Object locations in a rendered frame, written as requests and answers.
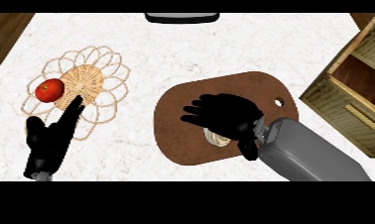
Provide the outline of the brown wooden cutting board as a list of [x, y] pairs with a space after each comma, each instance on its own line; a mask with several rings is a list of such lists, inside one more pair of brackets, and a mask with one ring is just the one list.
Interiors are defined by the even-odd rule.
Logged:
[[212, 145], [204, 129], [181, 120], [185, 114], [184, 107], [203, 94], [219, 93], [249, 98], [265, 112], [266, 125], [282, 117], [299, 119], [287, 87], [263, 72], [244, 72], [176, 85], [158, 100], [154, 112], [154, 134], [164, 156], [182, 166], [195, 166], [241, 155], [237, 142], [226, 147]]

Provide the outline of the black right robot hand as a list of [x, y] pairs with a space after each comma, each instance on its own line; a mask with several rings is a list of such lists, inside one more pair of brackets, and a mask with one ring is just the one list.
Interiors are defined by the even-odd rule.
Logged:
[[181, 120], [207, 128], [218, 135], [238, 142], [238, 148], [249, 161], [259, 158], [256, 136], [257, 121], [265, 117], [256, 103], [228, 93], [204, 94], [191, 106], [184, 107], [188, 115]]

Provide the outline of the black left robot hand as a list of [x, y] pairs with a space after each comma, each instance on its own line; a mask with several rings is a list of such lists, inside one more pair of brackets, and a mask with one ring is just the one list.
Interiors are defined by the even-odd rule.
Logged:
[[27, 145], [31, 153], [24, 177], [30, 179], [36, 179], [40, 174], [52, 176], [61, 168], [80, 115], [86, 109], [83, 100], [80, 96], [76, 97], [60, 121], [51, 126], [46, 126], [37, 116], [27, 119]]

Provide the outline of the pale cupcake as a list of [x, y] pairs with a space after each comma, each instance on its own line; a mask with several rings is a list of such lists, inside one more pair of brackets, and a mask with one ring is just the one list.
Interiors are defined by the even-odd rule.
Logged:
[[213, 133], [209, 129], [204, 129], [204, 135], [209, 143], [216, 147], [226, 147], [232, 142], [229, 138]]

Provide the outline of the wicker basket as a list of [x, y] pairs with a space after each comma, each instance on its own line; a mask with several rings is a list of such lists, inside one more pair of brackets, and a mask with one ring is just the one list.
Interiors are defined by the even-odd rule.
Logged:
[[[111, 47], [88, 46], [79, 51], [67, 51], [46, 62], [40, 74], [27, 84], [21, 112], [29, 117], [39, 116], [49, 124], [80, 95], [86, 111], [80, 115], [74, 140], [86, 141], [95, 127], [111, 122], [117, 116], [120, 102], [129, 93], [129, 75], [130, 68], [123, 63], [123, 56]], [[43, 103], [36, 89], [52, 78], [64, 82], [65, 94], [52, 103]]]

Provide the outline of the red tomato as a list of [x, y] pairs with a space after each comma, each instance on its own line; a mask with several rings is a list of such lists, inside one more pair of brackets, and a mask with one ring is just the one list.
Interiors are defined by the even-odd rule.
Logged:
[[65, 93], [65, 84], [58, 78], [48, 79], [36, 88], [37, 99], [51, 103], [55, 102]]

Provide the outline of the open wooden drawer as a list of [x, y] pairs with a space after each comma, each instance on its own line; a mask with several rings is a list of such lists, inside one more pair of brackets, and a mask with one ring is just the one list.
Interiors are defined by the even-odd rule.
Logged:
[[375, 13], [352, 13], [361, 29], [300, 100], [375, 159]]

